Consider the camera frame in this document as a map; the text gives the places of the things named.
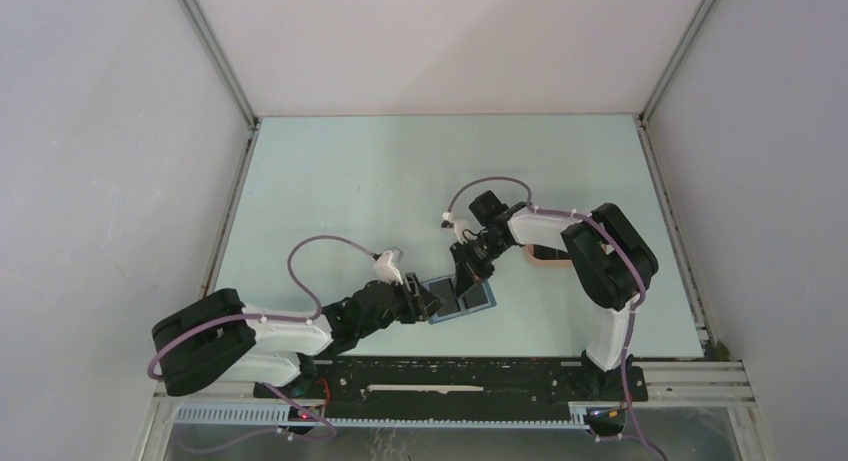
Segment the pink oval tray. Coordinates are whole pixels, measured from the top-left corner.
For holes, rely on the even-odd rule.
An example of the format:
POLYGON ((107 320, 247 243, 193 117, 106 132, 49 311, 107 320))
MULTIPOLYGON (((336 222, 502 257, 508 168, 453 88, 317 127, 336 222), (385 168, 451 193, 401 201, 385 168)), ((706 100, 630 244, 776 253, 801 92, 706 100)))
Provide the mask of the pink oval tray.
POLYGON ((525 258, 528 263, 542 268, 565 268, 571 269, 573 263, 567 252, 554 248, 527 245, 524 247, 525 258))

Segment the blue card holder wallet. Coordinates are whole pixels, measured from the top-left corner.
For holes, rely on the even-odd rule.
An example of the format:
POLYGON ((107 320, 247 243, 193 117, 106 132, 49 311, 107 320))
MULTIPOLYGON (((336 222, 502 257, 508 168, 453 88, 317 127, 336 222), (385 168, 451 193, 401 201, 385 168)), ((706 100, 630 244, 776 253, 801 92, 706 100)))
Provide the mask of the blue card holder wallet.
MULTIPOLYGON (((454 287, 454 281, 455 281, 455 277, 454 277, 454 276, 442 276, 442 277, 437 277, 437 278, 433 278, 433 279, 430 279, 430 280, 427 280, 427 281, 423 281, 423 282, 422 282, 422 284, 423 284, 423 286, 424 286, 425 288, 427 288, 427 289, 429 290, 429 285, 430 285, 433 281, 440 280, 440 279, 444 279, 444 278, 451 278, 451 279, 452 279, 452 281, 453 281, 453 287, 454 287)), ((456 318, 460 318, 460 317, 468 316, 468 315, 471 315, 471 314, 478 313, 478 312, 480 312, 480 311, 487 310, 487 309, 484 309, 484 310, 479 310, 479 311, 467 311, 467 310, 464 308, 463 304, 462 304, 462 301, 461 301, 461 298, 462 298, 462 297, 457 297, 457 298, 458 298, 458 301, 459 301, 459 304, 460 304, 460 307, 461 307, 461 310, 460 310, 460 312, 459 312, 459 313, 456 313, 456 314, 453 314, 453 315, 450 315, 450 316, 446 316, 446 317, 438 317, 438 316, 435 314, 432 318, 428 319, 428 322, 429 322, 430 324, 439 324, 439 323, 447 322, 447 321, 450 321, 450 320, 453 320, 453 319, 456 319, 456 318)))

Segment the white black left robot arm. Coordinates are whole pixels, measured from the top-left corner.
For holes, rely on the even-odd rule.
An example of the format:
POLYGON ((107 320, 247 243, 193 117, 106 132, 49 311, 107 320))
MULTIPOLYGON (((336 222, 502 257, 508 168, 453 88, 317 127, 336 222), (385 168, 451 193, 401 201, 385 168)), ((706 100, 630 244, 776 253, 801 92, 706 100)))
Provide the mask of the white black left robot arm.
POLYGON ((344 354, 395 323, 425 322, 441 306, 413 273, 370 281, 313 315, 251 306, 224 288, 154 325, 147 374, 174 397, 216 382, 265 383, 304 397, 316 384, 307 360, 344 354))

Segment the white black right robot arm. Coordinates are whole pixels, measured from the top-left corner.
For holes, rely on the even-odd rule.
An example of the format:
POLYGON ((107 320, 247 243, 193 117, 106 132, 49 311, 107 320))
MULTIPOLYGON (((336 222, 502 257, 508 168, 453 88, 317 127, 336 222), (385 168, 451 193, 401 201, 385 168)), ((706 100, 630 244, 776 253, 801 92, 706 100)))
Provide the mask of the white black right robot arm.
POLYGON ((652 249, 613 203, 583 214, 532 202, 508 206, 486 191, 469 209, 481 226, 477 233, 470 232, 467 222, 451 210, 442 215, 443 228, 452 230, 457 238, 450 247, 455 294, 463 296, 489 279, 495 261, 513 247, 544 247, 565 253, 598 310, 585 349, 592 364, 583 369, 581 383, 593 398, 610 397, 622 384, 618 367, 627 356, 631 319, 659 270, 652 249))

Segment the black credit card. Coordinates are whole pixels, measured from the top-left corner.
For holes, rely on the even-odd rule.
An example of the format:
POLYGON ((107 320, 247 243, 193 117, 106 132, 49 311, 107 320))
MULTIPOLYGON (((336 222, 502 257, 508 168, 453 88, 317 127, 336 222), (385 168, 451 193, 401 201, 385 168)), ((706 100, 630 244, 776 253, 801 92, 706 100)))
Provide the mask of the black credit card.
POLYGON ((469 289, 462 296, 461 301, 467 311, 484 310, 496 305, 488 282, 480 283, 469 289))
POLYGON ((446 317, 460 312, 461 307, 451 278, 433 281, 429 285, 429 290, 441 301, 441 307, 436 313, 438 317, 446 317))

